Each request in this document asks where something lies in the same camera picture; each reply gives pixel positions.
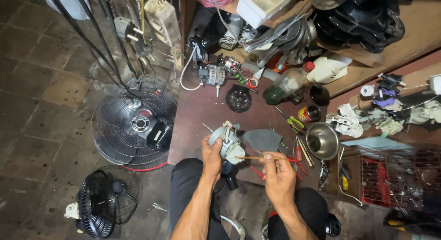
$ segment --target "tin can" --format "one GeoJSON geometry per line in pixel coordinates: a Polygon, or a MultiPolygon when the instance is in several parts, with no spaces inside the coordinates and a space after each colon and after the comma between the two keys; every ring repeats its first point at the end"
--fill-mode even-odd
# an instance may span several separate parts
{"type": "Polygon", "coordinates": [[[320,120],[322,113],[320,108],[314,105],[304,107],[299,110],[299,120],[304,123],[320,120]]]}

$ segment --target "tiled floor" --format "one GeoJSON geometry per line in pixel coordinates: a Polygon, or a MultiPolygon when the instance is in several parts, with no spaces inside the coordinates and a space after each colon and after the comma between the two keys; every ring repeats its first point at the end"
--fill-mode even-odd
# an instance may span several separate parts
{"type": "MultiPolygon", "coordinates": [[[[131,73],[107,19],[99,11],[94,15],[127,82],[131,73]]],[[[89,21],[79,25],[102,46],[89,21]]],[[[154,45],[163,48],[161,43],[154,45]]],[[[169,57],[157,50],[153,55],[157,78],[168,80],[169,57]]],[[[88,239],[63,215],[84,178],[110,164],[95,149],[90,118],[97,102],[116,87],[70,25],[44,0],[0,0],[0,68],[0,239],[88,239]]],[[[175,83],[172,86],[179,92],[175,83]]],[[[168,208],[171,170],[168,165],[139,174],[144,193],[138,209],[113,239],[168,238],[168,213],[152,204],[168,208]]],[[[328,203],[343,223],[338,239],[386,239],[387,231],[379,226],[381,210],[328,203]]],[[[271,211],[263,187],[240,182],[234,192],[221,192],[220,204],[223,215],[243,223],[249,239],[260,239],[271,211]]]]}

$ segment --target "stainless steel bowl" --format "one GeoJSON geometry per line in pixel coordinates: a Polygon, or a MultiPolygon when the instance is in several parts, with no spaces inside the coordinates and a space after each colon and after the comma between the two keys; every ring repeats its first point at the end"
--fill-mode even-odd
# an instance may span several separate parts
{"type": "Polygon", "coordinates": [[[312,124],[306,133],[309,151],[318,159],[331,160],[337,156],[340,141],[337,132],[324,122],[312,124]]]}

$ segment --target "purple plastic part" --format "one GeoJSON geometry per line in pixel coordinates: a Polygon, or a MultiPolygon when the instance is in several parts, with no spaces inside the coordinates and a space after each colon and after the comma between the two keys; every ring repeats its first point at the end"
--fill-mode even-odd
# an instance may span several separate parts
{"type": "Polygon", "coordinates": [[[381,89],[383,95],[392,95],[393,97],[385,100],[385,101],[377,101],[377,100],[373,100],[374,104],[377,104],[378,106],[380,106],[382,109],[384,109],[386,106],[388,105],[393,105],[395,103],[395,99],[394,96],[396,94],[396,92],[394,90],[386,90],[386,89],[381,89]]]}

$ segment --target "yellow wire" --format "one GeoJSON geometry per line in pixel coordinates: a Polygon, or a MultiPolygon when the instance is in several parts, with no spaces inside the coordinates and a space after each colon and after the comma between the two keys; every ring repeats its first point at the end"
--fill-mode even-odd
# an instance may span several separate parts
{"type": "Polygon", "coordinates": [[[142,21],[142,39],[144,40],[144,45],[147,45],[145,29],[144,29],[144,0],[141,0],[141,21],[142,21]]]}

